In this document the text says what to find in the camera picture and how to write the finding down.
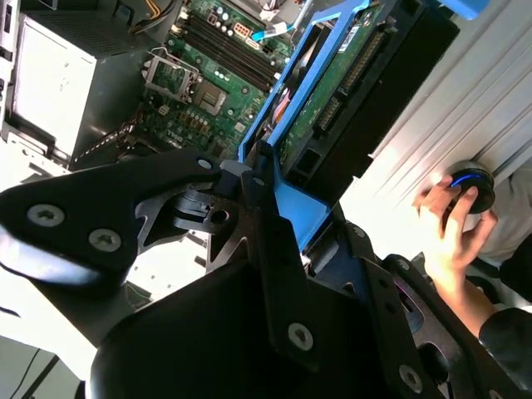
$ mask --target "blue ring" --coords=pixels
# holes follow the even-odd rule
[[[465,175],[465,176],[462,176],[462,177],[456,179],[455,181],[453,181],[451,187],[456,187],[457,185],[459,185],[464,180],[475,179],[475,178],[484,179],[484,177],[482,175]]]

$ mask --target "sleeve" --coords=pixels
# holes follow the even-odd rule
[[[494,314],[479,339],[493,358],[532,391],[532,314],[512,308]]]

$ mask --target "black knob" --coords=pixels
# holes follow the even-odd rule
[[[456,185],[461,187],[460,195],[451,206],[454,207],[456,201],[473,186],[479,190],[479,195],[471,207],[470,214],[480,214],[493,206],[495,202],[493,175],[481,163],[472,160],[458,162],[446,171],[446,175],[452,176],[451,187]]]

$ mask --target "hand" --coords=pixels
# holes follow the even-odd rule
[[[478,189],[471,187],[449,214],[449,205],[461,192],[460,186],[450,187],[451,182],[452,178],[446,176],[428,194],[418,196],[414,203],[420,219],[426,272],[436,286],[446,290],[463,286],[468,265],[497,224],[493,211],[487,210],[473,230],[464,233],[466,217],[475,203]]]

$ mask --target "yellow wire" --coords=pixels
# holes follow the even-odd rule
[[[160,15],[160,8],[157,6],[157,4],[154,3],[153,0],[145,0],[148,3],[148,6],[150,7],[152,11],[152,16],[150,19],[155,19]]]

